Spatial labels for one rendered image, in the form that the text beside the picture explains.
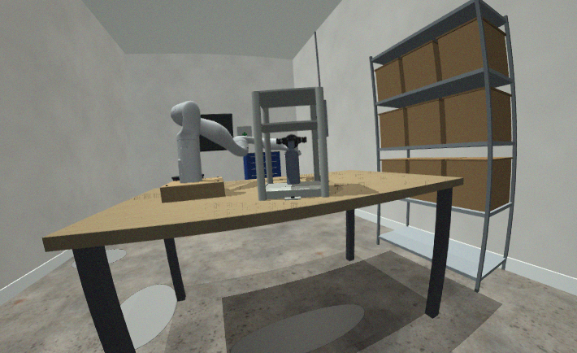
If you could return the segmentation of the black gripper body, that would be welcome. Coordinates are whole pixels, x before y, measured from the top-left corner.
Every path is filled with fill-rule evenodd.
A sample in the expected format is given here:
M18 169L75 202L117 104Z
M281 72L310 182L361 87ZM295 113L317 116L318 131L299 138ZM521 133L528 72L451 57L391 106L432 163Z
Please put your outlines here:
M285 139L285 142L288 143L289 141L294 141L295 143L297 142L297 138L293 138L296 137L296 135L294 134L289 134L287 137L289 137L288 139Z

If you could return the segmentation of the blue-grey cylinder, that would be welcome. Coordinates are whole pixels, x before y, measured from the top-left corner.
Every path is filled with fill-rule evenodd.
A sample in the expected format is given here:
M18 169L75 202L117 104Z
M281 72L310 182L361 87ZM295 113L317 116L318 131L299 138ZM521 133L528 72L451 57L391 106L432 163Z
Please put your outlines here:
M299 157L294 150L295 143L288 142L288 151L285 154L286 176L288 185L300 184Z

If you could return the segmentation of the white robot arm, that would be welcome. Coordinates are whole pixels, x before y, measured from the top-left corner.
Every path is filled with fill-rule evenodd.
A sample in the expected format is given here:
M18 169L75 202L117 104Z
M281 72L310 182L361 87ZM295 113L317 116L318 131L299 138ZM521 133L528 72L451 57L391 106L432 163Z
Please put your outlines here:
M202 119L199 106L193 101L175 105L171 109L171 117L175 123L183 126L176 135L180 183L202 181L200 135L240 157L248 154L248 143L254 144L254 137L232 138L221 124Z

